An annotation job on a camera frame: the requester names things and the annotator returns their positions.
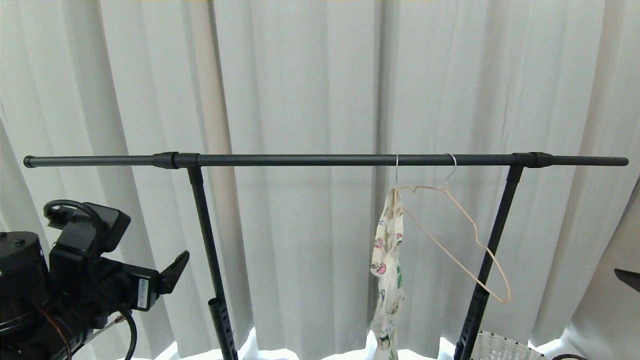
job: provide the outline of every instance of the metal hook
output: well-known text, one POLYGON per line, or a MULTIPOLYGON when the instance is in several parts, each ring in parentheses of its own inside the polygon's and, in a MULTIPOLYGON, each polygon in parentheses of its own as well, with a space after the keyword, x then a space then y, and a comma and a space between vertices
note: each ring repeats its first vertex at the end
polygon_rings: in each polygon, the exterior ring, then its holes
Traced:
POLYGON ((399 155, 396 153, 396 188, 398 187, 398 163, 399 163, 399 155))
POLYGON ((451 178, 451 176, 456 173, 456 169, 458 168, 458 160, 456 160, 456 157, 453 156, 452 154, 447 154, 447 155, 449 155, 453 159, 453 171, 451 172, 451 174, 449 174, 449 176, 447 176, 447 183, 448 183, 449 178, 451 178))

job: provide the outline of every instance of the woven basket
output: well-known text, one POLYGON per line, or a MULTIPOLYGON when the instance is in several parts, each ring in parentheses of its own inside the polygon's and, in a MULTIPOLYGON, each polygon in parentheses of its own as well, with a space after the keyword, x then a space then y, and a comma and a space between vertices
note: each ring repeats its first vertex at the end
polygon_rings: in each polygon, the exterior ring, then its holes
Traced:
POLYGON ((480 331, 471 360, 547 360, 541 353, 491 332, 480 331))

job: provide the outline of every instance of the clothes rack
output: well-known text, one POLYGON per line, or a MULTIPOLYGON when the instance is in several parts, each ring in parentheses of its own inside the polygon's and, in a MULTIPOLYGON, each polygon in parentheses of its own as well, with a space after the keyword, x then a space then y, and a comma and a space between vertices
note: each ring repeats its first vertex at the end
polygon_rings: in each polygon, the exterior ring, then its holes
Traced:
MULTIPOLYGON (((514 154, 464 155, 454 154, 457 166, 509 166, 506 185, 493 223, 487 247, 495 254, 502 230, 509 214, 518 182, 524 168, 542 168, 552 165, 591 165, 623 167, 627 158, 601 156, 554 156, 544 152, 519 152, 514 154)), ((153 166, 167 169, 186 168, 193 189, 198 220, 209 262, 209 271, 216 297, 208 303, 224 360, 237 360, 231 322, 220 275, 220 265, 214 244, 211 219, 207 210, 207 197, 201 167, 355 167, 355 166, 451 166, 454 160, 448 154, 429 155, 208 155, 181 152, 162 152, 153 155, 129 156, 47 156, 24 158, 24 165, 35 167, 87 167, 87 166, 153 166)), ((486 284, 492 259, 485 252, 478 279, 486 284)), ((469 360, 480 330, 480 323, 489 300, 488 292, 476 284, 460 337, 456 344, 454 360, 469 360)))

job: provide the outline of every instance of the horizontal bar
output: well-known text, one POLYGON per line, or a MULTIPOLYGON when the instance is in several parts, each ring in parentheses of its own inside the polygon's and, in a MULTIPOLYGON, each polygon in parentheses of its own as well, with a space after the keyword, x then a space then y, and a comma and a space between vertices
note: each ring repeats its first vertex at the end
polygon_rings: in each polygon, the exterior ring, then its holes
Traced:
MULTIPOLYGON (((544 154, 487 154, 454 155, 460 166, 511 166, 540 167, 549 165, 625 166, 627 158, 597 156, 552 156, 544 154)), ((306 166, 394 166, 396 155, 207 155, 164 152, 154 155, 130 156, 45 156, 24 158, 27 167, 87 167, 87 166, 157 166, 168 168, 192 167, 306 167, 306 166)), ((453 158, 448 154, 398 155, 399 166, 451 166, 453 158)))

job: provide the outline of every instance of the white garment with colorful print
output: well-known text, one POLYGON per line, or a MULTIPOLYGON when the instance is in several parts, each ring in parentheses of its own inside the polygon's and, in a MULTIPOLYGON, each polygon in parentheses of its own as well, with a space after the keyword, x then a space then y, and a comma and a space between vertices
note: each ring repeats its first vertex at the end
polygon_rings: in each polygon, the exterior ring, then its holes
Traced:
POLYGON ((400 192, 393 188, 385 199, 371 256, 371 273, 378 278, 378 305, 371 321, 378 342, 374 360, 398 358, 397 326, 404 302, 399 251, 404 233, 403 213, 400 192))

